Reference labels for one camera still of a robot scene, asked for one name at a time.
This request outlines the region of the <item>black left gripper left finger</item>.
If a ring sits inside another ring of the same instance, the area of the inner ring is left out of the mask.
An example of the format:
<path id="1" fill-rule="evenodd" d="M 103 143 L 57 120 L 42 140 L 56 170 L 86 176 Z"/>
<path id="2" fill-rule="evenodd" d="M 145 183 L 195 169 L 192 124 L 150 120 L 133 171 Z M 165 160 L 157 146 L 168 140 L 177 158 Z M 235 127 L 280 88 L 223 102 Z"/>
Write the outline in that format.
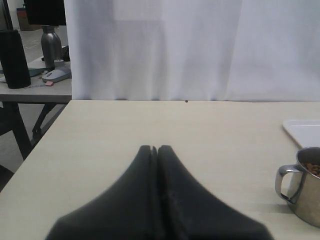
<path id="1" fill-rule="evenodd" d="M 60 217 L 48 240 L 157 239 L 157 151 L 143 145 L 108 190 Z"/>

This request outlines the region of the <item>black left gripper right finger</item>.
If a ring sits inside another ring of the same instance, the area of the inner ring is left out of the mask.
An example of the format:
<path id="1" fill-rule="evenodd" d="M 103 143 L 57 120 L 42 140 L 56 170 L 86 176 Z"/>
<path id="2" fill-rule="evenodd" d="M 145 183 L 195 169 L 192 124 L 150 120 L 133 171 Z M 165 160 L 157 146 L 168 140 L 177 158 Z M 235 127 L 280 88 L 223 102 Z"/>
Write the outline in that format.
<path id="1" fill-rule="evenodd" d="M 173 148 L 157 154 L 157 189 L 167 240 L 271 240 L 262 223 L 242 214 L 202 186 Z"/>

